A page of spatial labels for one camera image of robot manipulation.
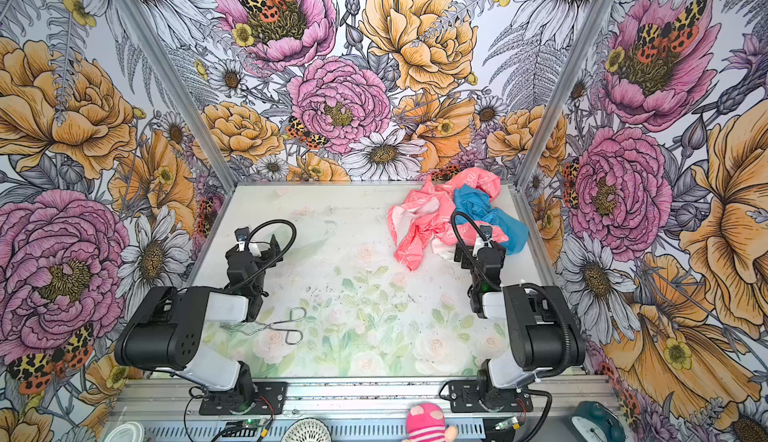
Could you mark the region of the white cloth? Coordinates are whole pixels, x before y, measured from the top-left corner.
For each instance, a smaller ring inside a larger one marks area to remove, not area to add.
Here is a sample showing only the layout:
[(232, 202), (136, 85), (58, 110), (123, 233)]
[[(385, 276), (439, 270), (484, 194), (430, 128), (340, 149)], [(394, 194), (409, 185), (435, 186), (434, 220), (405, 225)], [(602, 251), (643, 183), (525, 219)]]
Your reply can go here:
[(444, 260), (452, 261), (455, 257), (456, 246), (454, 244), (447, 244), (440, 239), (433, 238), (430, 247), (435, 255)]

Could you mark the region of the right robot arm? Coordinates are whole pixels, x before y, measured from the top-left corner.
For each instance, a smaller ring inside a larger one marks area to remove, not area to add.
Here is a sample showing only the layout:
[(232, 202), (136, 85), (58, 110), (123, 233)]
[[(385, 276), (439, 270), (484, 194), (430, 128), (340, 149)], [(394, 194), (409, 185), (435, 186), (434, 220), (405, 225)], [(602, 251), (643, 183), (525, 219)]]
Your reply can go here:
[(496, 242), (478, 248), (460, 243), (454, 260), (470, 272), (468, 298), (481, 319), (506, 326), (509, 348), (482, 361), (474, 383), (451, 383), (452, 410), (530, 410), (530, 385), (580, 366), (586, 342), (562, 290), (522, 281), (501, 283), (505, 250)]

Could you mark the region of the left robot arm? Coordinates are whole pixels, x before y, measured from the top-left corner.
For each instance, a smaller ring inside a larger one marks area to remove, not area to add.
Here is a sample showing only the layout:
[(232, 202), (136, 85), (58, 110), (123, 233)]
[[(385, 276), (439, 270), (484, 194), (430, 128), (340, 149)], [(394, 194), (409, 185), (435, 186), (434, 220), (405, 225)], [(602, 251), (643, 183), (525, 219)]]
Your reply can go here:
[(264, 274), (282, 260), (275, 237), (250, 251), (245, 240), (226, 252), (229, 283), (223, 288), (192, 286), (150, 289), (118, 337), (114, 356), (121, 366), (175, 374), (201, 386), (209, 398), (224, 399), (235, 413), (257, 400), (249, 366), (203, 342), (207, 322), (254, 322), (265, 298)]

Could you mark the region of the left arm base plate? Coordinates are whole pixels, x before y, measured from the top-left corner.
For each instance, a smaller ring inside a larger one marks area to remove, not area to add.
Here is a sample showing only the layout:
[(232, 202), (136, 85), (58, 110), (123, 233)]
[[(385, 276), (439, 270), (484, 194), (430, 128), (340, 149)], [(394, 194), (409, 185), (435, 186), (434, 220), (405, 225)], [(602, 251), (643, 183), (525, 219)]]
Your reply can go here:
[(280, 415), (287, 398), (288, 383), (256, 381), (245, 393), (232, 389), (213, 391), (199, 407), (202, 416)]

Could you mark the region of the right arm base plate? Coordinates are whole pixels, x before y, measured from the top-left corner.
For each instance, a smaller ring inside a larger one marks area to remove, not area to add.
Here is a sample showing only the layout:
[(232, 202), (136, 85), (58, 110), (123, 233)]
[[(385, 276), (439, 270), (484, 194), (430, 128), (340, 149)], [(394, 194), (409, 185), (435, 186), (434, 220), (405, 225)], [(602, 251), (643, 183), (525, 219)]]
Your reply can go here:
[(497, 389), (476, 379), (454, 379), (443, 384), (439, 397), (453, 413), (522, 413), (533, 410), (531, 398), (513, 389)]

